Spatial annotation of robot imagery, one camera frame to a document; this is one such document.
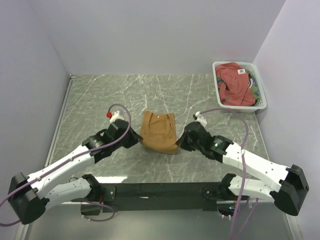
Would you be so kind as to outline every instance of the brown fabric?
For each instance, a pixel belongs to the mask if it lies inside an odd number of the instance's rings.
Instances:
[[[140,135],[141,142],[148,148],[165,154],[175,154],[176,122],[173,113],[159,114],[152,111],[144,111]]]

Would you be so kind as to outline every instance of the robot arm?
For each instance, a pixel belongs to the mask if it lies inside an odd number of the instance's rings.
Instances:
[[[74,151],[50,166],[28,176],[19,173],[12,178],[9,193],[26,183],[34,182],[18,191],[8,200],[22,224],[35,221],[45,210],[58,204],[78,198],[86,198],[91,201],[101,195],[101,185],[90,174],[84,175],[76,181],[61,183],[79,170],[92,166],[103,158],[110,156],[116,149],[120,147],[130,148],[142,140],[142,137],[130,127],[126,136],[118,143],[90,152],[91,149],[118,139],[124,134],[129,124],[119,112],[113,115],[110,123],[108,129],[103,129],[88,137]]]
[[[176,142],[187,151],[200,151],[207,158],[217,160],[243,170],[242,154],[246,163],[246,172],[255,179],[245,179],[243,195],[259,198],[274,204],[283,212],[297,216],[309,191],[303,170],[296,166],[287,167],[276,164],[253,154],[232,140],[223,136],[211,136],[205,130],[207,122],[197,112],[195,122],[184,128],[184,133]],[[233,174],[228,189],[239,195],[242,177]]]

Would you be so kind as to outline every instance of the tabletop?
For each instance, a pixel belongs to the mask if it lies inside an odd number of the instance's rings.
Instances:
[[[72,152],[87,137],[107,128],[106,112],[114,103],[128,108],[131,127],[138,134],[145,110],[174,113],[177,139],[184,127],[194,121],[193,114],[219,107],[211,74],[73,75],[70,81],[49,164]],[[256,115],[242,113],[241,116],[249,127],[245,148],[268,159]],[[242,142],[244,124],[232,113],[215,111],[207,113],[205,118],[206,129],[212,135]],[[179,149],[177,154],[168,155],[139,143],[129,149],[119,148],[74,176],[92,174],[123,183],[176,183],[219,182],[227,173],[242,175],[241,170],[207,159],[200,152]]]

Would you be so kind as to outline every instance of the wall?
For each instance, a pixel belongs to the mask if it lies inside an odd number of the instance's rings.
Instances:
[[[44,166],[69,77],[26,0],[0,1],[0,32],[2,200],[15,174]],[[0,221],[15,220],[5,203]],[[16,229],[0,227],[0,238],[13,239]]]
[[[255,58],[268,107],[257,117],[271,160],[303,168],[310,192],[298,216],[304,239],[319,239],[320,4],[287,0]]]
[[[29,0],[72,74],[212,73],[252,62],[285,0]]]

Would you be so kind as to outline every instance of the white sticker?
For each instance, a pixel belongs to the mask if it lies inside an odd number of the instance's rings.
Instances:
[[[244,68],[238,70],[238,74],[245,74],[246,70]]]

